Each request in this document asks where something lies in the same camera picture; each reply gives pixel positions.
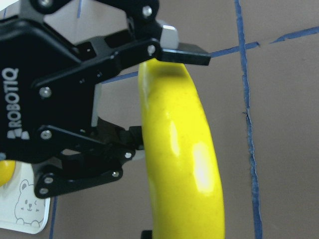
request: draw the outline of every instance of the yellow object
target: yellow object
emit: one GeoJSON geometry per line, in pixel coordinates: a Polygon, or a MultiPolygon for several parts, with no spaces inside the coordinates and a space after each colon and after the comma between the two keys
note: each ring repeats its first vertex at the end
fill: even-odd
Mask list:
{"type": "Polygon", "coordinates": [[[6,184],[12,177],[15,168],[15,161],[0,161],[0,187],[6,184]]]}
{"type": "Polygon", "coordinates": [[[224,239],[221,180],[207,119],[183,64],[141,64],[153,239],[224,239]]]}

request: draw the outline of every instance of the robotiq logo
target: robotiq logo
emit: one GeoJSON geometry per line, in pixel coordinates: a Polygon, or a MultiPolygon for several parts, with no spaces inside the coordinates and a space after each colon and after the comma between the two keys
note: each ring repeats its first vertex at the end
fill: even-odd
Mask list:
{"type": "Polygon", "coordinates": [[[29,133],[22,130],[21,107],[19,105],[20,97],[18,95],[19,88],[17,81],[18,73],[18,68],[5,68],[1,72],[7,118],[9,120],[7,138],[30,140],[29,133]]]}

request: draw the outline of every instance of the blue tape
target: blue tape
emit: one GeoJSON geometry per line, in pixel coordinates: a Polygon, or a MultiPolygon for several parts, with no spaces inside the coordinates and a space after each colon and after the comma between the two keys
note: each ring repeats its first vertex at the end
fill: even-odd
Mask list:
{"type": "MultiPolygon", "coordinates": [[[[246,49],[253,49],[259,46],[259,43],[257,41],[255,42],[251,42],[245,45],[246,49]]],[[[219,57],[219,56],[224,56],[224,55],[228,55],[228,54],[232,54],[235,52],[239,52],[239,46],[234,46],[232,48],[229,49],[224,49],[224,50],[220,50],[220,51],[215,51],[211,53],[211,58],[215,58],[215,57],[219,57]]]]}
{"type": "Polygon", "coordinates": [[[82,0],[79,1],[78,15],[77,15],[78,18],[80,18],[80,16],[81,16],[81,10],[82,10],[82,0]]]}
{"type": "Polygon", "coordinates": [[[49,239],[53,239],[53,235],[54,235],[54,224],[55,224],[55,214],[56,214],[57,204],[58,204],[58,197],[54,197],[49,239]]]}
{"type": "Polygon", "coordinates": [[[252,177],[252,203],[253,203],[253,214],[254,214],[254,227],[255,227],[255,238],[263,238],[263,227],[260,212],[260,195],[259,195],[259,183],[256,170],[256,159],[255,159],[255,147],[253,141],[253,124],[250,117],[250,88],[248,81],[247,71],[247,55],[246,55],[246,44],[245,44],[245,32],[244,32],[244,21],[242,17],[242,8],[240,0],[235,1],[235,9],[237,15],[237,30],[239,39],[239,52],[241,56],[241,66],[243,71],[243,84],[244,84],[244,98],[246,104],[246,122],[247,122],[247,134],[248,134],[248,146],[250,152],[250,164],[251,164],[251,177],[252,177]]]}
{"type": "Polygon", "coordinates": [[[135,76],[138,76],[138,73],[139,73],[138,71],[135,71],[135,72],[128,73],[128,74],[125,74],[125,75],[116,76],[116,77],[111,78],[109,80],[103,81],[102,84],[111,83],[111,82],[115,82],[115,81],[128,79],[128,78],[131,78],[131,77],[135,77],[135,76]]]}
{"type": "Polygon", "coordinates": [[[292,32],[292,33],[283,35],[283,36],[279,37],[277,40],[271,42],[270,44],[285,41],[287,39],[295,39],[295,38],[299,38],[302,36],[309,36],[309,35],[314,35],[314,34],[318,34],[318,33],[319,33],[319,26],[316,26],[313,28],[309,28],[309,29],[305,29],[305,30],[301,30],[301,31],[296,31],[296,32],[292,32]]]}

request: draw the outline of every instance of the bolt head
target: bolt head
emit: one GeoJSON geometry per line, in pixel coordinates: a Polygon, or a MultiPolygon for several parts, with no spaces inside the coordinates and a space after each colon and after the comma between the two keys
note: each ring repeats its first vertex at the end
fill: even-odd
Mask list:
{"type": "Polygon", "coordinates": [[[41,195],[47,194],[49,192],[49,190],[47,188],[40,188],[39,193],[41,195]]]}
{"type": "Polygon", "coordinates": [[[6,160],[6,154],[5,153],[0,153],[0,161],[1,160],[6,160]]]}
{"type": "Polygon", "coordinates": [[[53,5],[53,0],[38,0],[41,7],[49,8],[53,5]]]}
{"type": "Polygon", "coordinates": [[[129,153],[129,152],[127,152],[127,153],[125,153],[124,157],[125,157],[125,158],[127,158],[127,159],[129,159],[129,158],[131,158],[131,157],[132,157],[132,154],[131,154],[131,153],[129,153]]]}
{"type": "Polygon", "coordinates": [[[148,53],[150,56],[152,56],[156,51],[156,47],[154,45],[148,46],[148,53]]]}
{"type": "Polygon", "coordinates": [[[41,132],[40,137],[41,137],[42,139],[44,139],[44,140],[48,140],[48,139],[51,139],[51,138],[52,138],[52,133],[51,133],[51,131],[49,131],[49,130],[45,130],[45,131],[42,131],[42,132],[41,132]]]}
{"type": "Polygon", "coordinates": [[[153,10],[152,10],[152,8],[150,6],[144,6],[143,7],[143,16],[144,17],[147,18],[147,17],[151,16],[152,13],[153,13],[153,10]]]}
{"type": "Polygon", "coordinates": [[[114,178],[118,178],[119,176],[120,176],[120,173],[118,171],[114,171],[112,173],[112,177],[114,177],[114,178]]]}
{"type": "Polygon", "coordinates": [[[42,87],[39,90],[39,94],[43,98],[50,98],[52,96],[52,91],[49,87],[42,87]]]}
{"type": "Polygon", "coordinates": [[[51,183],[53,183],[53,178],[51,178],[51,177],[46,177],[46,178],[44,179],[44,183],[46,183],[46,184],[51,184],[51,183]]]}

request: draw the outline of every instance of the cartoon bear drawing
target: cartoon bear drawing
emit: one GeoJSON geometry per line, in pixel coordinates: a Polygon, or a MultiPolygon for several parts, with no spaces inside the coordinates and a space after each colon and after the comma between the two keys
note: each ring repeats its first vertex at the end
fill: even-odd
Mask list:
{"type": "Polygon", "coordinates": [[[17,224],[40,227],[44,218],[45,200],[34,195],[34,186],[24,179],[20,184],[20,195],[14,214],[17,224]]]}

